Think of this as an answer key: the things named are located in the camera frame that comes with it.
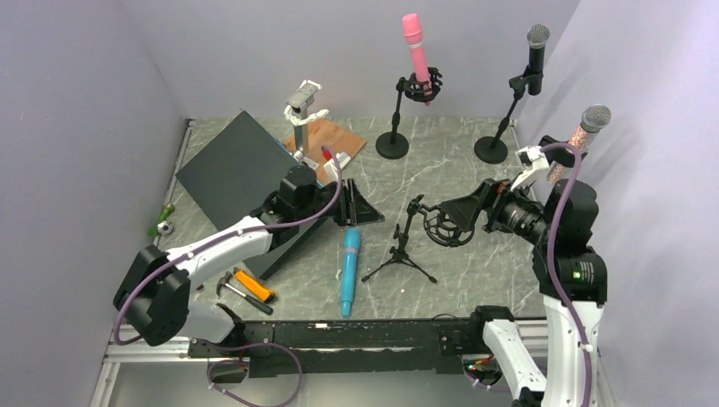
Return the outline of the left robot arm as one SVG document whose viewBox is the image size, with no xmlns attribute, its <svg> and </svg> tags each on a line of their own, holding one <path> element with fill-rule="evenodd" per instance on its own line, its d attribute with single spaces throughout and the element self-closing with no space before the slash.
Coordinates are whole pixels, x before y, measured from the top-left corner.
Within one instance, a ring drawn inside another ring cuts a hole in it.
<svg viewBox="0 0 719 407">
<path fill-rule="evenodd" d="M 363 226 L 385 217 L 353 179 L 322 186 L 312 169 L 293 167 L 257 209 L 233 226 L 179 248 L 140 250 L 113 299 L 118 310 L 114 340 L 129 343 L 120 338 L 120 326 L 127 322 L 149 346 L 184 336 L 210 342 L 221 355 L 236 354 L 244 341 L 241 319 L 223 304 L 195 302 L 192 294 L 218 273 L 284 246 L 300 226 L 319 219 Z"/>
</svg>

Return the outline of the pink microphone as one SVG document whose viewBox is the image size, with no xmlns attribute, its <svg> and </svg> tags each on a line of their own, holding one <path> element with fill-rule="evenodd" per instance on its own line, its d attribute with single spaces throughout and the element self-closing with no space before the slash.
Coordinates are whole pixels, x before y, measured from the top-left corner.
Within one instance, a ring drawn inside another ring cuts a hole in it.
<svg viewBox="0 0 719 407">
<path fill-rule="evenodd" d="M 432 80 L 423 47 L 423 31 L 418 14 L 406 14 L 402 18 L 405 41 L 410 49 L 410 57 L 414 67 L 414 77 L 408 80 L 413 95 L 421 98 L 426 106 L 431 104 Z"/>
</svg>

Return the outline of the orange utility knife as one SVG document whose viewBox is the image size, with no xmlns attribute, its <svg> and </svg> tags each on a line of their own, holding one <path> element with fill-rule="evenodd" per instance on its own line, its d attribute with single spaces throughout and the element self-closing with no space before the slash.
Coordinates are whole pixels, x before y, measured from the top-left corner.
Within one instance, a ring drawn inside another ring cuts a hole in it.
<svg viewBox="0 0 719 407">
<path fill-rule="evenodd" d="M 271 304 L 276 298 L 276 292 L 265 287 L 259 280 L 248 274 L 245 270 L 233 271 L 235 278 L 247 288 L 257 299 L 265 304 Z"/>
</svg>

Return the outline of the black microphone silver grille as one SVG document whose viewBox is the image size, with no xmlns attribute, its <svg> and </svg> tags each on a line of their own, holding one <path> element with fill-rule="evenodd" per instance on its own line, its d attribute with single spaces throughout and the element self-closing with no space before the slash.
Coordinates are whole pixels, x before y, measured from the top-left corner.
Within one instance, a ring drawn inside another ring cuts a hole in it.
<svg viewBox="0 0 719 407">
<path fill-rule="evenodd" d="M 531 96 L 537 96 L 542 91 L 544 55 L 549 38 L 550 30 L 545 24 L 535 24 L 527 33 L 529 55 L 525 77 L 528 78 L 527 90 Z"/>
</svg>

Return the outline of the round-base stand glitter mic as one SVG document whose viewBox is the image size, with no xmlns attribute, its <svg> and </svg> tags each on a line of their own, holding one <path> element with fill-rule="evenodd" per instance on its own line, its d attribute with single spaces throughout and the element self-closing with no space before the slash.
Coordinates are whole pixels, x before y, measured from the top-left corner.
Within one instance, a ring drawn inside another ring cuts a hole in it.
<svg viewBox="0 0 719 407">
<path fill-rule="evenodd" d="M 539 152 L 546 158 L 549 168 L 561 165 L 565 168 L 573 169 L 577 162 L 577 155 L 581 154 L 581 159 L 587 156 L 582 150 L 568 142 L 554 139 L 549 135 L 543 136 L 538 144 Z"/>
</svg>

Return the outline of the blue microphone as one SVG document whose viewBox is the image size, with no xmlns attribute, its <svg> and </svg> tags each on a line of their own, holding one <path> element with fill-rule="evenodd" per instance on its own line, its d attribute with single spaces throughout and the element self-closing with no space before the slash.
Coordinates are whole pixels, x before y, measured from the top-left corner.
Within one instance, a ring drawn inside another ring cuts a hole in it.
<svg viewBox="0 0 719 407">
<path fill-rule="evenodd" d="M 352 313 L 360 247 L 360 231 L 356 228 L 348 228 L 343 241 L 343 271 L 340 289 L 340 307 L 343 317 L 349 317 Z"/>
</svg>

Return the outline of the green valve fitting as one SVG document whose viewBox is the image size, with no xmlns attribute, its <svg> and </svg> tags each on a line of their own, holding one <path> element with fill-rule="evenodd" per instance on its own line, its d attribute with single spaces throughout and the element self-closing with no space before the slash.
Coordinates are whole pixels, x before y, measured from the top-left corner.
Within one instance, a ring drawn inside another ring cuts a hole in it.
<svg viewBox="0 0 719 407">
<path fill-rule="evenodd" d="M 175 205 L 173 203 L 167 203 L 154 226 L 150 227 L 148 229 L 148 235 L 151 237 L 154 236 L 165 236 L 173 232 L 174 227 L 173 225 L 168 221 L 168 218 L 170 215 L 175 211 Z"/>
</svg>

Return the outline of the round-base stand black mic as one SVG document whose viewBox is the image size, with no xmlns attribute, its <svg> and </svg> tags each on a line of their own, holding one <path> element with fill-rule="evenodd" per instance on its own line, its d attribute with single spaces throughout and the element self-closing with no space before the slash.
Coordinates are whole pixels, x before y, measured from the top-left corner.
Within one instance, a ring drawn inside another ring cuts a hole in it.
<svg viewBox="0 0 719 407">
<path fill-rule="evenodd" d="M 538 84 L 543 79 L 543 72 L 533 72 L 527 66 L 522 75 L 509 79 L 509 86 L 513 91 L 513 102 L 505 115 L 499 122 L 499 126 L 493 137 L 480 137 L 474 144 L 474 154 L 484 163 L 500 164 L 508 155 L 508 148 L 501 140 L 504 132 L 510 125 L 511 115 L 516 105 L 523 99 L 526 91 L 533 96 L 540 93 L 541 86 Z"/>
</svg>

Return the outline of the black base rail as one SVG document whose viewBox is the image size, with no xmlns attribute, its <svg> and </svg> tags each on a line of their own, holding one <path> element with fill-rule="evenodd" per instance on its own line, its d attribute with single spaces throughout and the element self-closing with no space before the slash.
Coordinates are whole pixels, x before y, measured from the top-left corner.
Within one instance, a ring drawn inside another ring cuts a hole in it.
<svg viewBox="0 0 719 407">
<path fill-rule="evenodd" d="M 297 371 L 459 374 L 461 360 L 473 362 L 490 354 L 470 318 L 246 321 L 243 329 L 219 347 L 193 339 L 187 354 L 209 360 L 243 357 L 252 378 Z"/>
</svg>

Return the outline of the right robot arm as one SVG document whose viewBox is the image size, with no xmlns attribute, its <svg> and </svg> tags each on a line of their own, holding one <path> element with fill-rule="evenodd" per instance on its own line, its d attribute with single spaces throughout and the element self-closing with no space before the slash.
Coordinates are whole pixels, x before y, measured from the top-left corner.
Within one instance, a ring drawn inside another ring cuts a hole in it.
<svg viewBox="0 0 719 407">
<path fill-rule="evenodd" d="M 467 329 L 478 352 L 492 350 L 521 406 L 597 406 L 599 323 L 607 300 L 605 261 L 589 246 L 599 214 L 596 191 L 584 182 L 561 180 L 546 203 L 531 200 L 504 181 L 485 180 L 473 193 L 438 205 L 445 245 L 459 247 L 481 213 L 486 233 L 510 232 L 533 246 L 532 269 L 543 296 L 548 327 L 548 371 L 542 385 L 530 382 L 527 350 L 510 343 L 508 317 L 492 313 Z"/>
</svg>

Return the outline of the small black hammer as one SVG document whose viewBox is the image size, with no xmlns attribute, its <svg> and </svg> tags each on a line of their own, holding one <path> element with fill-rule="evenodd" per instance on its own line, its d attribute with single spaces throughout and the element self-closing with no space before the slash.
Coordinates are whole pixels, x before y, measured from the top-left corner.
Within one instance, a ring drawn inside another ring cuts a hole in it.
<svg viewBox="0 0 719 407">
<path fill-rule="evenodd" d="M 260 299 L 257 299 L 255 297 L 252 297 L 250 295 L 247 295 L 240 289 L 232 286 L 230 284 L 230 280 L 234 277 L 232 273 L 227 271 L 223 277 L 221 277 L 215 287 L 216 295 L 220 296 L 220 291 L 222 288 L 225 288 L 226 290 L 229 290 L 232 293 L 235 293 L 236 295 L 240 296 L 242 299 L 244 299 L 247 303 L 251 304 L 255 309 L 258 309 L 262 313 L 266 315 L 272 315 L 274 313 L 274 309 L 266 304 L 265 302 L 261 301 Z"/>
</svg>

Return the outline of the silver white bracket stand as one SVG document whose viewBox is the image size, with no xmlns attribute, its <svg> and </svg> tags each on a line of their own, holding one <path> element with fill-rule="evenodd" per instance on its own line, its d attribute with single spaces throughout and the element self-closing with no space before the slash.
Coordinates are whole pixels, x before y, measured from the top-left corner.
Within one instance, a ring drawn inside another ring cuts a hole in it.
<svg viewBox="0 0 719 407">
<path fill-rule="evenodd" d="M 293 140 L 295 150 L 292 156 L 300 163 L 316 170 L 319 165 L 309 157 L 309 124 L 324 119 L 329 114 L 328 109 L 320 109 L 310 114 L 309 106 L 315 101 L 315 94 L 322 89 L 322 85 L 312 81 L 303 80 L 297 91 L 286 101 L 284 118 L 293 126 Z"/>
</svg>

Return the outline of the black tripod shock-mount stand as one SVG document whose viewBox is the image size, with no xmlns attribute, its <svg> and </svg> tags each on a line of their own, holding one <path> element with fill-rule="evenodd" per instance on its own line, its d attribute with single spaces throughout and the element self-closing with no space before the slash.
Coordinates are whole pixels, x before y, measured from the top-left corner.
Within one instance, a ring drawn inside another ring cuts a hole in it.
<svg viewBox="0 0 719 407">
<path fill-rule="evenodd" d="M 433 206 L 423 204 L 421 201 L 424 197 L 424 194 L 418 194 L 410 200 L 406 208 L 407 219 L 404 227 L 400 228 L 399 223 L 395 225 L 393 239 L 396 244 L 388 250 L 391 257 L 363 276 L 361 278 L 362 282 L 369 281 L 376 273 L 388 265 L 401 264 L 418 270 L 431 283 L 438 283 L 438 280 L 412 260 L 406 251 L 410 239 L 412 220 L 416 215 L 421 215 L 421 225 L 426 235 L 441 247 L 458 248 L 466 245 L 474 237 L 476 230 L 474 226 L 466 230 L 461 229 L 443 209 L 439 208 L 438 204 Z"/>
</svg>

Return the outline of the dark grey rack unit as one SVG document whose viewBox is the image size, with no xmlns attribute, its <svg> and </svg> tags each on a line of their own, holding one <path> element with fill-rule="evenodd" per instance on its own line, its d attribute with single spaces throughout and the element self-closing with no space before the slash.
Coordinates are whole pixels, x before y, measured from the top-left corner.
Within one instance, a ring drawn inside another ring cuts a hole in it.
<svg viewBox="0 0 719 407">
<path fill-rule="evenodd" d="M 286 149 L 243 111 L 179 169 L 177 180 L 215 229 L 222 231 L 257 209 L 296 164 Z M 300 226 L 298 235 L 287 244 L 248 259 L 248 271 L 269 279 L 324 222 Z M 167 245 L 179 248 L 216 233 L 208 228 L 183 221 Z"/>
</svg>

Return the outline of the glitter microphone silver grille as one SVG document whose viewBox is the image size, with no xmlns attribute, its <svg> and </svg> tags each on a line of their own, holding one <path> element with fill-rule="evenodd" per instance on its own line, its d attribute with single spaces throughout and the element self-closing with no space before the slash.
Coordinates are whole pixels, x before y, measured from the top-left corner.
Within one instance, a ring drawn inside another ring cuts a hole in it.
<svg viewBox="0 0 719 407">
<path fill-rule="evenodd" d="M 606 105 L 594 104 L 589 106 L 582 112 L 580 125 L 567 143 L 576 147 L 582 153 L 582 156 L 585 156 L 588 152 L 588 147 L 599 132 L 610 123 L 611 117 L 612 113 Z M 553 153 L 555 156 L 558 154 L 558 157 L 564 160 L 564 163 L 555 161 L 547 174 L 547 181 L 556 183 L 575 164 L 575 158 L 571 150 L 566 148 L 564 150 L 554 150 Z"/>
</svg>

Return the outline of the wooden board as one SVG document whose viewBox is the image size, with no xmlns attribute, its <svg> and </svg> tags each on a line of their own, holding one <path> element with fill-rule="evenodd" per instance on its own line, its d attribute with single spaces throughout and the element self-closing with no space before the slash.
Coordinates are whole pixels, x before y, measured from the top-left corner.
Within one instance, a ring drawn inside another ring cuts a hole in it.
<svg viewBox="0 0 719 407">
<path fill-rule="evenodd" d="M 318 164 L 315 173 L 320 184 L 326 184 L 330 180 L 324 170 L 326 159 L 320 149 L 322 145 L 327 145 L 334 153 L 347 153 L 351 159 L 355 158 L 366 145 L 363 137 L 327 119 L 309 123 L 307 136 L 309 151 L 304 157 Z"/>
</svg>

